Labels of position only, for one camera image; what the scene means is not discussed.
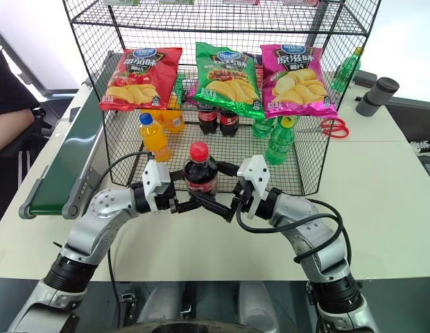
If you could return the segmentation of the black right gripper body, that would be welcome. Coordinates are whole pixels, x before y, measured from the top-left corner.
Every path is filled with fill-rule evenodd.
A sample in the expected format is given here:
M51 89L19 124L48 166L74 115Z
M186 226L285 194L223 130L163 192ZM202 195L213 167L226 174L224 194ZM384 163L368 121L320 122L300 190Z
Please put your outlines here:
M232 198L232 208L236 210L240 203L242 203L242 210L249 210L253 201L253 193L254 187L251 181L249 180L239 180L234 189Z

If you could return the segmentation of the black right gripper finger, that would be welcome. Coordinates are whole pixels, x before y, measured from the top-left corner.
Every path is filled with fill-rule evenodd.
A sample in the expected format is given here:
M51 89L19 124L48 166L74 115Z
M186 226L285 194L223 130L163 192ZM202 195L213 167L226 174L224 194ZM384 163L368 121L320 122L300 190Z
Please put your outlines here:
M237 204L223 205L216 201L214 196L206 193L191 193L192 197L206 210L221 216L226 222L231 223L237 210Z
M227 176L236 176L239 170L239 166L230 162L218 161L216 166L219 172Z

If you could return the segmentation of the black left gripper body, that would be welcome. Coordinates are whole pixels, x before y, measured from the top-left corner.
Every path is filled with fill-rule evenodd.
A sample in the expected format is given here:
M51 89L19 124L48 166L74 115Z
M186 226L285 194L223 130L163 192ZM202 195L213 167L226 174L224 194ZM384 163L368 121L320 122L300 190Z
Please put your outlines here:
M175 186L171 182L160 188L162 191L155 195L155 204L158 210L170 210L171 213L178 212L178 198L175 192Z

